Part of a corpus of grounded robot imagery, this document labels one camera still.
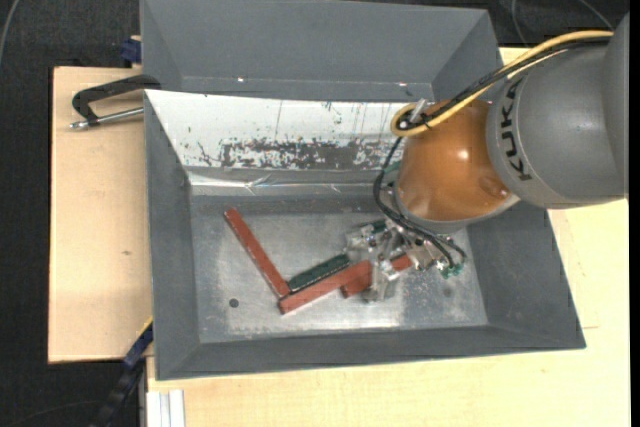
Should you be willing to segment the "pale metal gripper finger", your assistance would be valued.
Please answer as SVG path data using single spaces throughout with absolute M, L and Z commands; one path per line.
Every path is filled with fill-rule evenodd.
M 366 302 L 381 302 L 395 295 L 399 281 L 399 272 L 390 260 L 381 260 L 374 264 L 371 271 L 371 284 L 362 293 Z
M 381 225 L 366 224 L 346 236 L 344 253 L 351 262 L 376 258 L 381 250 L 384 228 Z

